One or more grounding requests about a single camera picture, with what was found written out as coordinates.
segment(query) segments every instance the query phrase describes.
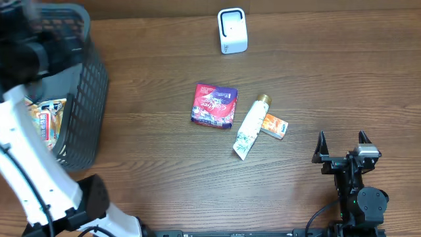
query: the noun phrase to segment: plastic food package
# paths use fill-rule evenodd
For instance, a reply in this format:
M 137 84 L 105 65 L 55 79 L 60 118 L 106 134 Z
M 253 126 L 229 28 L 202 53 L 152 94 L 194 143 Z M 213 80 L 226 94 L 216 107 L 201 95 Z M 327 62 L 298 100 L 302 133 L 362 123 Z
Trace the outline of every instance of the plastic food package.
M 282 139 L 287 132 L 288 123 L 278 119 L 273 115 L 267 114 L 262 124 L 262 132 L 267 133 L 277 139 Z
M 63 118 L 66 99 L 53 99 L 34 105 L 29 99 L 25 100 L 28 110 L 41 139 L 48 149 L 57 143 L 60 134 L 61 120 Z
M 231 128 L 237 94 L 237 89 L 198 84 L 191 121 L 207 126 Z

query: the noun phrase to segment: white tube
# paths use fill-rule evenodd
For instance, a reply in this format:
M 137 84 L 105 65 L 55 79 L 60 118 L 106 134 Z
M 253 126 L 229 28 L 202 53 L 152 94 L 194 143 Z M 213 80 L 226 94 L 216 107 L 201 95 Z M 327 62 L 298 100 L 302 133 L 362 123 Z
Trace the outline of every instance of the white tube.
M 272 99 L 268 95 L 258 95 L 238 130 L 237 139 L 232 148 L 243 161 L 260 132 L 271 102 Z

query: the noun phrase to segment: wall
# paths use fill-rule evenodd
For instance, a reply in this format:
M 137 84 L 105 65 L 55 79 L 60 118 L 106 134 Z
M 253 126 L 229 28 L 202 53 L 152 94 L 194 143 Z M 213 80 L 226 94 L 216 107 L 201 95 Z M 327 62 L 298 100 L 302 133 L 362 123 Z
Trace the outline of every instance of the wall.
M 247 14 L 417 9 L 420 0 L 44 0 L 85 6 L 93 19 L 216 15 L 241 7 Z

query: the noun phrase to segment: white container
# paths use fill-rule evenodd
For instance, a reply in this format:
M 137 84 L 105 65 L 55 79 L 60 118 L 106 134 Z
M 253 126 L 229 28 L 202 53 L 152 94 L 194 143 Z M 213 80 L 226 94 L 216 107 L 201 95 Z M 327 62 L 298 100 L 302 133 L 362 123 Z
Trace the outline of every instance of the white container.
M 247 49 L 247 27 L 242 9 L 221 10 L 218 13 L 218 25 L 223 54 L 244 52 Z
M 258 95 L 238 130 L 232 148 L 243 161 L 256 141 L 271 102 L 268 95 Z

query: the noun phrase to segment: gray plastic basket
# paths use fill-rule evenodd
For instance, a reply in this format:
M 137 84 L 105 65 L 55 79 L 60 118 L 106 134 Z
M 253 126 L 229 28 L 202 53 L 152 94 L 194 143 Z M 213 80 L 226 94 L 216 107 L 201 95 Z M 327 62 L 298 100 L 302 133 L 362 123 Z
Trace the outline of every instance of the gray plastic basket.
M 83 36 L 84 59 L 72 68 L 44 78 L 42 101 L 67 98 L 59 138 L 52 152 L 67 171 L 90 168 L 97 155 L 105 102 L 108 73 L 89 36 L 90 17 L 74 4 L 38 4 L 41 27 L 59 36 Z

